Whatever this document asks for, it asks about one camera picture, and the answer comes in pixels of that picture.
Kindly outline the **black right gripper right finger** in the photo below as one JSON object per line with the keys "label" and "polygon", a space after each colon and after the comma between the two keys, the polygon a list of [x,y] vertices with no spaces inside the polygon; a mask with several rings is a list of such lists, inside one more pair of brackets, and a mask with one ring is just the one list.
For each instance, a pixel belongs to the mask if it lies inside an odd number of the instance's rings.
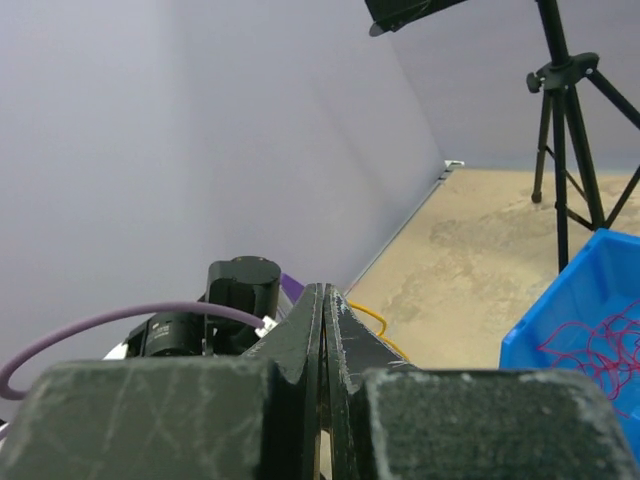
{"label": "black right gripper right finger", "polygon": [[613,408],[570,370],[424,370],[325,289],[337,479],[635,479]]}

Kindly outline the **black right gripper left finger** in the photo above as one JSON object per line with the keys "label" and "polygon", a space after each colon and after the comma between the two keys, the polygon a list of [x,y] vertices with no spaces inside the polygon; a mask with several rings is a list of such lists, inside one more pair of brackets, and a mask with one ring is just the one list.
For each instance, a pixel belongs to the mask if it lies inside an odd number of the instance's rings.
{"label": "black right gripper left finger", "polygon": [[5,479],[315,479],[324,289],[239,357],[78,361],[34,384]]}

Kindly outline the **blue three-compartment plastic bin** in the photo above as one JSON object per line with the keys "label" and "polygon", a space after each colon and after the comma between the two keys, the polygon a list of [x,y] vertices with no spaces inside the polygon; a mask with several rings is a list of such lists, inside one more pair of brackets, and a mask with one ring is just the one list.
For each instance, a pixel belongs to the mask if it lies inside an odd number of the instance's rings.
{"label": "blue three-compartment plastic bin", "polygon": [[639,428],[639,238],[600,230],[502,340],[502,369],[590,377]]}

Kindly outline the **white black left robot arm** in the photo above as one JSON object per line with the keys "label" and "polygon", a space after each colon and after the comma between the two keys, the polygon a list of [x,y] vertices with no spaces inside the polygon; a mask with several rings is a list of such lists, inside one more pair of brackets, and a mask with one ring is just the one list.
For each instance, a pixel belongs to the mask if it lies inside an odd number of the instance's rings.
{"label": "white black left robot arm", "polygon": [[264,257],[215,261],[200,298],[211,312],[156,313],[105,358],[240,355],[278,325],[280,283],[281,268]]}

